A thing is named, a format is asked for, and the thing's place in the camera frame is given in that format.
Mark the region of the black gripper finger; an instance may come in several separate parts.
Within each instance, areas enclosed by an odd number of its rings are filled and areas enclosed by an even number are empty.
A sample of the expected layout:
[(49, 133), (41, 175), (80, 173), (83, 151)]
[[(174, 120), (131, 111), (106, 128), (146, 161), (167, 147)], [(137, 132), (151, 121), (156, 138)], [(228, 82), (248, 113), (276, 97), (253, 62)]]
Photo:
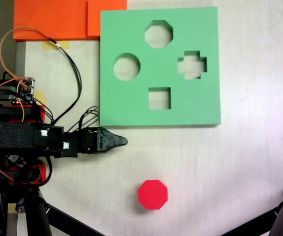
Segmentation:
[(125, 137), (116, 135), (105, 128), (99, 128), (99, 138), (101, 141), (127, 141)]
[(103, 141), (99, 145), (99, 152), (100, 153), (106, 153), (106, 152), (110, 151), (113, 148), (125, 146), (127, 144), (128, 144), (127, 140), (124, 140), (124, 141)]

